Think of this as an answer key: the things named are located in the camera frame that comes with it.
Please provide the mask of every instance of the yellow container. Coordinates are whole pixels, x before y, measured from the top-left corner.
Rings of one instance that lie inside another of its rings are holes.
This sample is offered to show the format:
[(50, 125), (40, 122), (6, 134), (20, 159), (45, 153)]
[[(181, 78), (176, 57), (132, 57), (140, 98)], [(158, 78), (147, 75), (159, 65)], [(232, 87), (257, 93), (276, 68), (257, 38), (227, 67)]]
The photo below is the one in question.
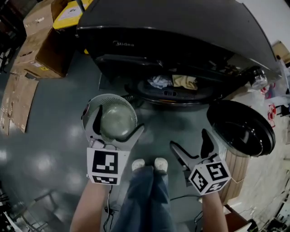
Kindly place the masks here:
[[(93, 0), (82, 0), (83, 7), (86, 9)], [(77, 1), (69, 2), (66, 8), (59, 14), (53, 24), (53, 28), (58, 30), (62, 28), (72, 27), (78, 24), (82, 15)]]

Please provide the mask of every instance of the cardboard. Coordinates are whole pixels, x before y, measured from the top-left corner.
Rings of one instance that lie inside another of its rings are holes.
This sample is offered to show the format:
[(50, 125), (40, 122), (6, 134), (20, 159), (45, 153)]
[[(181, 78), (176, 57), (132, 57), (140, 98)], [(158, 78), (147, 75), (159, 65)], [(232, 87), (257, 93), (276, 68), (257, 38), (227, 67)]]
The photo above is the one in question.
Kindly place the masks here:
[(67, 0), (44, 0), (24, 19), (27, 33), (14, 65), (38, 78), (59, 78), (67, 74), (73, 57), (73, 36), (58, 33), (52, 26)]
[(5, 135), (9, 135), (9, 125), (10, 118), (3, 111), (0, 111), (0, 126)]
[(14, 65), (37, 78), (65, 77), (74, 53), (70, 41), (68, 35), (44, 28), (27, 37)]
[(36, 4), (23, 20), (27, 36), (44, 28), (52, 28), (53, 22), (67, 4), (68, 0), (44, 0)]
[(9, 122), (24, 133), (38, 81), (25, 77), (22, 70), (11, 73), (4, 91), (1, 105), (0, 125), (2, 131), (8, 135)]

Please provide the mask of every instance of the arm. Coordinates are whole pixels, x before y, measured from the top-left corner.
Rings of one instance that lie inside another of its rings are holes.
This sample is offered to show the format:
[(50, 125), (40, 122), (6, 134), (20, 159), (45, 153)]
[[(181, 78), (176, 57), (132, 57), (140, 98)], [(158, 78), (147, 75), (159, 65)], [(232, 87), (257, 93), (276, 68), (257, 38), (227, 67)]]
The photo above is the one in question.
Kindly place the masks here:
[(203, 231), (228, 232), (227, 221), (218, 192), (203, 196)]
[(88, 181), (72, 218), (70, 232), (99, 232), (106, 188)]

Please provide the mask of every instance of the sneaker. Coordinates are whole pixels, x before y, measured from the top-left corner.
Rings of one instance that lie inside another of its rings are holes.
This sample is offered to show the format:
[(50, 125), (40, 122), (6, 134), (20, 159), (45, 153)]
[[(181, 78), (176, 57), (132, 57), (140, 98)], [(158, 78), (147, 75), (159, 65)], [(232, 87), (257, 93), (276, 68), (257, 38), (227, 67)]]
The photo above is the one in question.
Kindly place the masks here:
[(145, 167), (145, 161), (143, 159), (136, 159), (132, 163), (132, 171), (135, 171), (136, 169)]
[(156, 158), (154, 162), (154, 168), (157, 171), (167, 172), (168, 163), (164, 158)]

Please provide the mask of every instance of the midea logo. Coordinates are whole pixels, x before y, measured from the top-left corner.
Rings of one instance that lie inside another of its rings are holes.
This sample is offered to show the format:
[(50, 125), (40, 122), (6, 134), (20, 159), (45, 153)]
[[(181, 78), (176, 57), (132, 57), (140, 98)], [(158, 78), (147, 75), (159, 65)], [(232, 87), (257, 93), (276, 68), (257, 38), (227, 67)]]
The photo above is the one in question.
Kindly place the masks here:
[(132, 43), (122, 43), (122, 42), (119, 42), (118, 40), (114, 40), (113, 41), (113, 45), (115, 45), (115, 46), (134, 47), (134, 44), (132, 44)]

